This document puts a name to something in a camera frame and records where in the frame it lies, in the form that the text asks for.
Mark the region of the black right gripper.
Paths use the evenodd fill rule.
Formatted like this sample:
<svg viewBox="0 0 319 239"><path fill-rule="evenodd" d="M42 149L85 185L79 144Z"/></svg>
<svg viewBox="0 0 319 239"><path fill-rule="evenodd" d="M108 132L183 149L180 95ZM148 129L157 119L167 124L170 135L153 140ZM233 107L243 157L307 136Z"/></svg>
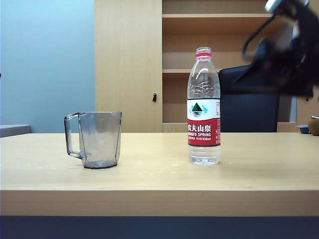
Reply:
<svg viewBox="0 0 319 239"><path fill-rule="evenodd" d="M287 49L263 38L254 61L234 82L236 92L263 92L312 97L319 84L319 37L294 39Z"/></svg>

